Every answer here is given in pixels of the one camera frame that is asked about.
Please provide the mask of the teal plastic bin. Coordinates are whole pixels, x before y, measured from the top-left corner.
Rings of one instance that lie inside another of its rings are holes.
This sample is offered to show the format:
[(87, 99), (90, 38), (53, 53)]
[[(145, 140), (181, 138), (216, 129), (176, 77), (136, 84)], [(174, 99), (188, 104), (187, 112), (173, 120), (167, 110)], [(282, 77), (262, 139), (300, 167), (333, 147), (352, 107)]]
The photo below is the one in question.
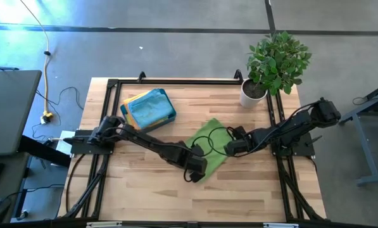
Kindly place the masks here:
[[(125, 111), (125, 108), (124, 108), (124, 106), (123, 106), (123, 103), (122, 103), (122, 105), (120, 106), (120, 110), (121, 110), (122, 115), (123, 115), (123, 117), (124, 117), (124, 119), (125, 119), (125, 112), (126, 112), (126, 111)], [(173, 121), (175, 120), (176, 114), (177, 114), (177, 113), (176, 113), (176, 111), (175, 111), (175, 113), (172, 114), (172, 115), (170, 115), (168, 118), (164, 118), (164, 119), (162, 119), (162, 120), (159, 120), (158, 122), (155, 122), (154, 124), (152, 124), (152, 125), (150, 125), (150, 126), (144, 128), (144, 129), (136, 129), (136, 130), (139, 130), (139, 131), (142, 131), (142, 132), (150, 132), (150, 131), (155, 130), (155, 129), (157, 129), (157, 128), (159, 128), (159, 127), (165, 125), (165, 124), (168, 124), (168, 123), (170, 123), (170, 122), (173, 122)]]

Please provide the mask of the grass green microfiber towel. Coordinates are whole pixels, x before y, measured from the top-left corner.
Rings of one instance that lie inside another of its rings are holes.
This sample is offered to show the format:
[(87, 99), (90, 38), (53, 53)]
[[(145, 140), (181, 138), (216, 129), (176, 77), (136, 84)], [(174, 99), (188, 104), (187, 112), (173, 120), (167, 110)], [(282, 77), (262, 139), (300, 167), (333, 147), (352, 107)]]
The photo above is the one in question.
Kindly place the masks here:
[(199, 182), (207, 180), (228, 158), (225, 154), (224, 146), (232, 140), (231, 135), (216, 118), (210, 119), (204, 124), (195, 135), (185, 141), (190, 148), (198, 144), (204, 151), (204, 158), (207, 161), (205, 177)]

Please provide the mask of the blue microfiber towel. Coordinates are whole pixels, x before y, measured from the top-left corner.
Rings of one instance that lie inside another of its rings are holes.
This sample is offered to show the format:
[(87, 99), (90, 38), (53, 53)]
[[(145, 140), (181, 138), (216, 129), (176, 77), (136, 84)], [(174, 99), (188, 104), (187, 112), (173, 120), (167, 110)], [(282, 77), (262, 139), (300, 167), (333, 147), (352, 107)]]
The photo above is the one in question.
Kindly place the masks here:
[(138, 128), (144, 129), (175, 113), (164, 89), (156, 88), (128, 102), (127, 107)]

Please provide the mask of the orange microfiber towel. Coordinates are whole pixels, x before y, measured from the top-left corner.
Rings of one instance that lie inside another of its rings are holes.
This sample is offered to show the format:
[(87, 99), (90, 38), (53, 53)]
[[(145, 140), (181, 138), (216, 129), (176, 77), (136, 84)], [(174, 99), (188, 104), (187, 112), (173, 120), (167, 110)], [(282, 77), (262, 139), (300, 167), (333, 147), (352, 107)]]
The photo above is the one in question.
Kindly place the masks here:
[(125, 99), (123, 101), (123, 106), (125, 108), (125, 119), (126, 119), (126, 122), (129, 124), (129, 125), (132, 125), (135, 129), (139, 129), (138, 125), (136, 124), (136, 121), (134, 120), (134, 118), (132, 117), (132, 115), (130, 114), (130, 109), (129, 109), (129, 103), (131, 103), (132, 101), (135, 101), (143, 96), (145, 96), (148, 92), (143, 92), (143, 93), (140, 93), (134, 97), (131, 97), (131, 98), (128, 98), (128, 99)]

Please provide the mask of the white ribbed plant pot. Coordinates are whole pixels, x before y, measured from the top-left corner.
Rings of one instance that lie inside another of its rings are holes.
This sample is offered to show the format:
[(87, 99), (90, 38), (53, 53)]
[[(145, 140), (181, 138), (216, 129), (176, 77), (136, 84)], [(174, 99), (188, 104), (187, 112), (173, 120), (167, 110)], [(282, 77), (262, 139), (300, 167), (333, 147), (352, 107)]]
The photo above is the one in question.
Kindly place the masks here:
[(266, 97), (267, 92), (261, 82), (246, 79), (241, 86), (240, 103), (245, 108), (252, 108)]

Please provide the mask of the green leafy plant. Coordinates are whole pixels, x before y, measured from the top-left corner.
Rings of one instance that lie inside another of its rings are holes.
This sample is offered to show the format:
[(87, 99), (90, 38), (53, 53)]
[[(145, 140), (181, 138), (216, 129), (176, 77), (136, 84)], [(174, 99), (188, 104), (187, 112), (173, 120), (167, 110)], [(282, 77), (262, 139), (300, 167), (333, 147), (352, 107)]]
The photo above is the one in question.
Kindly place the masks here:
[(250, 45), (246, 68), (251, 83), (275, 96), (279, 91), (290, 94), (300, 85), (301, 76), (310, 64), (312, 53), (286, 31), (267, 35)]

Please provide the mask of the black angled beam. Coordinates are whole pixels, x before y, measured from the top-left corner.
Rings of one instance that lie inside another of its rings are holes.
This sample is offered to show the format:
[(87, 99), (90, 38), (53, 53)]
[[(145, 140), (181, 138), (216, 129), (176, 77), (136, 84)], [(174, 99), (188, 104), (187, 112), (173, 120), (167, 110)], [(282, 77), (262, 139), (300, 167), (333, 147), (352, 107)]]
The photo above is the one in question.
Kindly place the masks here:
[(32, 156), (42, 158), (56, 165), (67, 168), (70, 166), (71, 162), (69, 155), (64, 154), (27, 136), (21, 137), (17, 152), (28, 153)]

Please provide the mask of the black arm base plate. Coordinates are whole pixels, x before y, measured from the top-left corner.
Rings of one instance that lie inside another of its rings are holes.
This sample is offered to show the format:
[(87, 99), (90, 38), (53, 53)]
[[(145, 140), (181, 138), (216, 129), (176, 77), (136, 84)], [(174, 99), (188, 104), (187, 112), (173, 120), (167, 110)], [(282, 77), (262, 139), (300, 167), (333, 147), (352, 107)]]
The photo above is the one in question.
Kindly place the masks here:
[(106, 142), (103, 144), (90, 144), (88, 142), (89, 138), (91, 137), (93, 131), (92, 130), (77, 130), (75, 132), (74, 138), (72, 140), (72, 148), (71, 154), (75, 155), (110, 155), (112, 154), (115, 143), (113, 142)]
[(281, 146), (280, 142), (274, 142), (272, 154), (275, 156), (315, 156), (311, 134), (306, 133), (287, 146)]

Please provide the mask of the black aluminium table frame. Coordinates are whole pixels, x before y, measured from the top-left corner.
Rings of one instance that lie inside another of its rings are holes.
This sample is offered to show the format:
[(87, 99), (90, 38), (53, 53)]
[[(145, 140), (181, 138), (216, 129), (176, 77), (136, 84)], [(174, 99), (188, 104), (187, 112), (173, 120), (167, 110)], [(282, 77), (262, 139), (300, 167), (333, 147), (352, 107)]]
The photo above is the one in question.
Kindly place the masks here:
[[(212, 118), (246, 130), (270, 125), (266, 101), (251, 109), (240, 105), (237, 79), (95, 77), (80, 128), (95, 128), (103, 115), (119, 113), (124, 99), (157, 87), (166, 91), (177, 111), (173, 122), (151, 132), (162, 141), (184, 141)], [(270, 148), (229, 158), (207, 180), (188, 183), (181, 169), (131, 142), (117, 143), (110, 156), (98, 216), (100, 222), (122, 227), (186, 222), (256, 226), (285, 219), (277, 160)]]

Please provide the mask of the white power box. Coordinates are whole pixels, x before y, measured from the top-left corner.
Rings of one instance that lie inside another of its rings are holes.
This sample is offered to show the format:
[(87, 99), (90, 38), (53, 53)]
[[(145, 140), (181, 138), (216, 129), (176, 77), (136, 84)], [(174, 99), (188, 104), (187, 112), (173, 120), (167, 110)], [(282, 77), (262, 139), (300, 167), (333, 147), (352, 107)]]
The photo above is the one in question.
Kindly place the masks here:
[(72, 157), (71, 155), (72, 145), (68, 144), (67, 142), (64, 142), (63, 139), (73, 137), (74, 135), (75, 135), (74, 131), (63, 130), (60, 134), (60, 140), (57, 143), (56, 150)]

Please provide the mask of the dark grey desk top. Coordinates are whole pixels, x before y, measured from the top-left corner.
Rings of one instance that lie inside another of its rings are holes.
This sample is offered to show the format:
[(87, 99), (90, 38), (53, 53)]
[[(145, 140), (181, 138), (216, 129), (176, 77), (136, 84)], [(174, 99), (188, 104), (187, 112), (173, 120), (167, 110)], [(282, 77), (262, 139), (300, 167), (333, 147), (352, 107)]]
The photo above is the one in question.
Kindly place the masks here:
[(0, 156), (17, 152), (42, 72), (0, 72)]

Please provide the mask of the silver frame bracket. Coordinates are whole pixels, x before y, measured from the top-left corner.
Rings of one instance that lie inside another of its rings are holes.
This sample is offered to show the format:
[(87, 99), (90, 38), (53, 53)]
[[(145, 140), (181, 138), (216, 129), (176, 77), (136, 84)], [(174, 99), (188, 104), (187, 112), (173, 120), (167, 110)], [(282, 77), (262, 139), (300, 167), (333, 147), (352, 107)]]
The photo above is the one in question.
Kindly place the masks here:
[(263, 223), (263, 228), (299, 228), (299, 225), (290, 224), (290, 223), (267, 222), (267, 223)]
[(85, 228), (121, 228), (122, 222), (117, 221), (100, 221), (88, 222)]

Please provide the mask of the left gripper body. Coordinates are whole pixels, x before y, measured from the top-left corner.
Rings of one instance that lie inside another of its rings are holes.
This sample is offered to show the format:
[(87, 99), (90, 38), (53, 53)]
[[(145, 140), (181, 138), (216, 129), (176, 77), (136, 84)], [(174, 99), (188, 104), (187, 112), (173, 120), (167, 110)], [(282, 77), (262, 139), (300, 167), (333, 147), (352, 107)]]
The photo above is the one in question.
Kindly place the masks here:
[(189, 150), (181, 152), (176, 161), (176, 164), (180, 168), (186, 168), (192, 172), (204, 174), (206, 171), (207, 161), (203, 156), (196, 156), (191, 152), (191, 150)]

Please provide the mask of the grey desk with keyboard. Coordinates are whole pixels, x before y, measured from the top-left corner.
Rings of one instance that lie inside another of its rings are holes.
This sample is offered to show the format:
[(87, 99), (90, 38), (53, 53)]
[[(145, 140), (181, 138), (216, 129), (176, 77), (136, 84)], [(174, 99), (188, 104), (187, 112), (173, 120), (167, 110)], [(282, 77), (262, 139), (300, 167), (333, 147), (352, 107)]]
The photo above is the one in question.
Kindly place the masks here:
[(16, 210), (17, 197), (22, 191), (22, 182), (27, 169), (28, 155), (16, 153), (0, 156), (0, 163), (4, 164), (0, 174), (0, 198), (9, 198), (11, 206), (2, 223), (10, 223), (13, 212)]

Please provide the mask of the grey metal stand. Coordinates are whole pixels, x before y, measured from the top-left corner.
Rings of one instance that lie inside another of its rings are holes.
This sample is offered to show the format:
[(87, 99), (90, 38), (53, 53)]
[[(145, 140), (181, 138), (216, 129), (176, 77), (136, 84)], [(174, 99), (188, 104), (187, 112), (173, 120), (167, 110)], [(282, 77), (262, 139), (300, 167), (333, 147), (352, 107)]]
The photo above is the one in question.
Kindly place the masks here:
[(351, 121), (355, 126), (370, 175), (356, 180), (358, 186), (378, 182), (378, 88), (364, 97), (353, 98), (356, 106), (341, 117), (339, 125)]

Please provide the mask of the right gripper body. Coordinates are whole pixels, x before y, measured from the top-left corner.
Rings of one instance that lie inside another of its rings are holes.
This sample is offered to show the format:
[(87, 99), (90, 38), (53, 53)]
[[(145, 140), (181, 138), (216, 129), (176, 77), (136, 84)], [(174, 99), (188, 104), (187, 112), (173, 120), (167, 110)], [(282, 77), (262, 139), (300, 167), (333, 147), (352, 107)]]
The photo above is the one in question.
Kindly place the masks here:
[(256, 152), (261, 150), (261, 128), (246, 132), (244, 128), (236, 128), (236, 139), (240, 146), (236, 152)]

